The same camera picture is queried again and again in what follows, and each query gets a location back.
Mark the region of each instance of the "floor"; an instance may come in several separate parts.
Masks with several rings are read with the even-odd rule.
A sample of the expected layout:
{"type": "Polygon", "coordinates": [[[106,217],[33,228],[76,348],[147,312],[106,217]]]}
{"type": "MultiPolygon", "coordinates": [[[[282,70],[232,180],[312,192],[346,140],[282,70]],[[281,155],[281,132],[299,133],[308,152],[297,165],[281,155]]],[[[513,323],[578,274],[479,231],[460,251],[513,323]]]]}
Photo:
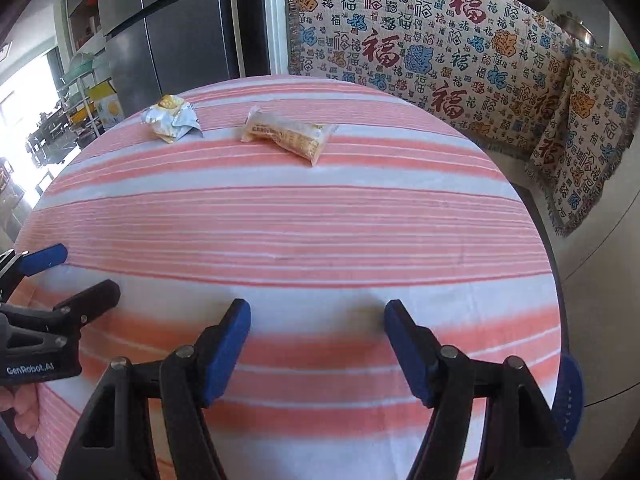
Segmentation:
{"type": "MultiPolygon", "coordinates": [[[[635,146],[634,151],[640,153],[640,146],[635,146]]],[[[638,314],[629,316],[628,313],[631,306],[637,304],[637,297],[629,297],[626,303],[629,308],[626,310],[623,308],[620,312],[621,309],[618,307],[624,301],[624,291],[607,290],[606,284],[598,281],[603,271],[606,271],[607,264],[619,261],[624,253],[620,246],[612,242],[615,241],[616,236],[620,237],[620,233],[617,232],[618,224],[623,222],[626,215],[623,215],[623,219],[619,220],[618,224],[612,226],[608,234],[601,235],[604,240],[600,240],[599,244],[596,243],[596,239],[600,238],[597,235],[593,235],[594,239],[584,239],[585,233],[593,234],[593,230],[576,231],[577,236],[574,240],[571,240],[574,235],[560,238],[551,227],[542,191],[525,174],[524,162],[501,153],[487,154],[510,182],[530,190],[558,261],[561,291],[564,292],[568,319],[570,349],[580,363],[586,388],[586,407],[578,435],[570,447],[570,453],[578,475],[577,480],[600,480],[625,447],[640,418],[640,386],[638,386],[640,373],[635,372],[638,367],[634,367],[630,372],[629,367],[625,366],[627,362],[635,364],[634,356],[637,353],[634,350],[640,347],[636,329],[640,316],[638,314]],[[607,254],[616,248],[620,251],[619,255],[607,254]],[[612,298],[616,298],[615,303],[612,303],[612,298]],[[594,303],[604,308],[594,308],[591,306],[594,303]],[[626,359],[616,358],[625,354],[627,354],[626,359]]],[[[613,198],[608,196],[603,199],[603,202],[605,200],[610,201],[613,198]]],[[[633,213],[632,206],[639,208],[640,216],[640,204],[635,204],[633,200],[626,213],[628,215],[633,213]]],[[[606,204],[597,205],[594,209],[595,218],[590,219],[590,222],[597,222],[599,230],[606,231],[607,226],[610,225],[610,222],[600,218],[602,215],[610,214],[607,210],[610,211],[610,208],[606,204]]],[[[628,464],[621,466],[621,462],[634,461],[636,456],[640,456],[640,449],[639,454],[635,453],[635,448],[640,448],[639,433],[640,430],[634,433],[638,437],[629,441],[626,453],[618,459],[616,466],[611,468],[606,480],[629,478],[617,476],[616,472],[628,471],[628,464]]]]}

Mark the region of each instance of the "table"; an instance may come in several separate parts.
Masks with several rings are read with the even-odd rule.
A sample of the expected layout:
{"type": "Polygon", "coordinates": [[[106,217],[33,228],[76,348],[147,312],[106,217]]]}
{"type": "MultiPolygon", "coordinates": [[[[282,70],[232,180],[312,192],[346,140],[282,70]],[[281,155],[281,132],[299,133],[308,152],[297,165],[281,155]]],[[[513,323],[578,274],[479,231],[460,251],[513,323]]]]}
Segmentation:
{"type": "MultiPolygon", "coordinates": [[[[526,208],[450,126],[374,89],[248,78],[184,94],[203,136],[155,139],[137,114],[98,138],[29,216],[17,250],[62,242],[65,265],[25,280],[17,304],[52,306],[111,278],[119,306],[83,329],[82,375],[43,384],[38,474],[52,478],[110,358],[164,357],[233,298],[252,332],[223,399],[206,411],[231,479],[404,478],[430,412],[411,396],[382,330],[399,298],[469,356],[524,358],[551,403],[561,346],[556,288],[526,208]],[[254,105],[339,123],[319,163],[243,144],[254,105]]],[[[152,404],[162,478],[173,478],[152,404]]],[[[461,479],[478,456],[474,406],[461,479]]]]}

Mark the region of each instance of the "plastic packaging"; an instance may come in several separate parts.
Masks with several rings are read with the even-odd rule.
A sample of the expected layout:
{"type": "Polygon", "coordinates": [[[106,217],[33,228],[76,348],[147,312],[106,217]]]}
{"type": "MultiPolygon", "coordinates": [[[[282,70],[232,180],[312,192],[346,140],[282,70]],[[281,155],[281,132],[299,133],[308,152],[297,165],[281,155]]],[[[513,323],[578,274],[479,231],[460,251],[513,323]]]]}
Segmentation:
{"type": "Polygon", "coordinates": [[[175,95],[165,95],[157,105],[142,112],[142,122],[151,125],[154,133],[166,142],[174,142],[192,128],[200,131],[193,105],[175,95]]]}
{"type": "Polygon", "coordinates": [[[244,124],[242,142],[271,139],[281,148],[311,161],[315,166],[337,124],[301,123],[254,107],[244,124]]]}

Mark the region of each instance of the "striped tablecloth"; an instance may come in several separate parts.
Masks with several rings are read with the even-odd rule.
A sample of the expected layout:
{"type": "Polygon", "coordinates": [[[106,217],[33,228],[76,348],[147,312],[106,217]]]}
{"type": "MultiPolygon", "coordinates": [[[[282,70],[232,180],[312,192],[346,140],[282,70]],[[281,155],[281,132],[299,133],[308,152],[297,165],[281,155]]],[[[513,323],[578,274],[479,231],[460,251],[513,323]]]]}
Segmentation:
{"type": "MultiPolygon", "coordinates": [[[[549,403],[560,320],[526,208],[450,126],[355,84],[235,80],[184,94],[204,136],[155,139],[135,115],[97,139],[43,195],[16,246],[62,242],[65,265],[13,303],[48,307],[111,278],[119,306],[83,329],[78,378],[39,387],[37,471],[53,478],[110,358],[162,358],[220,320],[253,324],[223,399],[207,410],[230,479],[403,479],[430,412],[411,396],[382,329],[387,301],[469,356],[519,354],[549,403]],[[254,105],[340,126],[316,167],[239,142],[254,105]]],[[[163,479],[174,472],[151,406],[163,479]]],[[[483,403],[460,478],[471,478],[483,403]]]]}

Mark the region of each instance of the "refrigerator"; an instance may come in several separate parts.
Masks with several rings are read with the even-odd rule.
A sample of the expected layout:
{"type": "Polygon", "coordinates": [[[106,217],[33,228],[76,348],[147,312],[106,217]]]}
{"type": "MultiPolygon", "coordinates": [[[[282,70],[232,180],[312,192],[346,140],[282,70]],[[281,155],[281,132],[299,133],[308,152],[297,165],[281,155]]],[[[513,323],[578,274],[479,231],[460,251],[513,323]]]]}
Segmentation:
{"type": "MultiPolygon", "coordinates": [[[[105,54],[126,116],[186,90],[244,73],[269,73],[264,0],[249,0],[262,19],[234,20],[237,0],[98,0],[105,54]],[[264,51],[254,47],[264,40],[264,51]]],[[[247,5],[243,0],[241,7],[247,5]]]]}

